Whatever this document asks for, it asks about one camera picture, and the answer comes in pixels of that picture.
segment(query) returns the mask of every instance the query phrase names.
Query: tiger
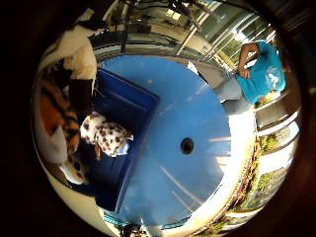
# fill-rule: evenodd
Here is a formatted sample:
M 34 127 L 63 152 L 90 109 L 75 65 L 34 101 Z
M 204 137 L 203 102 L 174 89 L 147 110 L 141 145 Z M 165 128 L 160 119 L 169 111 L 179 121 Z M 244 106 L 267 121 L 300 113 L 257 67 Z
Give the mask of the tiger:
M 47 134 L 53 136 L 61 126 L 67 153 L 74 153 L 80 141 L 78 118 L 70 107 L 66 93 L 58 87 L 48 71 L 40 79 L 39 111 Z

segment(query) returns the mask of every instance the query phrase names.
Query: black spots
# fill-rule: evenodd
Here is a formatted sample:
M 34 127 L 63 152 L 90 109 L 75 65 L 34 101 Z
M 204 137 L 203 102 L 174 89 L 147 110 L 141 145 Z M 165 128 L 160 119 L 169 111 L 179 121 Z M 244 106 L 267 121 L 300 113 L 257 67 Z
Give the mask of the black spots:
M 73 166 L 75 167 L 75 169 L 77 171 L 80 171 L 80 164 L 79 164 L 79 162 L 74 162 Z
M 89 124 L 88 124 L 88 123 L 83 124 L 83 127 L 84 127 L 86 130 L 89 130 Z

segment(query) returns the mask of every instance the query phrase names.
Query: blue crate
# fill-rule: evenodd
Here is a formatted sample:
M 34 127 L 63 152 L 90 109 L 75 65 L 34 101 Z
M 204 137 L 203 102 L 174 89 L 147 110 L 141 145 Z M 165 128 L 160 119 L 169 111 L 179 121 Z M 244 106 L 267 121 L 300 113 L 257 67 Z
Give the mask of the blue crate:
M 116 158 L 102 154 L 96 160 L 93 145 L 81 142 L 78 151 L 83 163 L 89 166 L 88 185 L 72 185 L 74 190 L 92 195 L 97 205 L 119 211 L 137 156 L 141 152 L 146 132 L 157 109 L 160 98 L 148 90 L 103 68 L 98 69 L 94 96 L 94 110 L 132 131 L 126 155 Z

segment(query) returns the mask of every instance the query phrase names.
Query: dalmatian toy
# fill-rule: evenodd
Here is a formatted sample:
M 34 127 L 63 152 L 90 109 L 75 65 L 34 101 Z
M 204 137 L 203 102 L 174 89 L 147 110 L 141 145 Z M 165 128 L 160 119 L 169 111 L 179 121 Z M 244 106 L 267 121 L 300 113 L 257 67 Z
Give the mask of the dalmatian toy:
M 80 126 L 81 138 L 95 145 L 97 160 L 101 159 L 101 151 L 108 156 L 117 157 L 127 154 L 133 135 L 120 124 L 107 121 L 97 112 L 88 115 Z

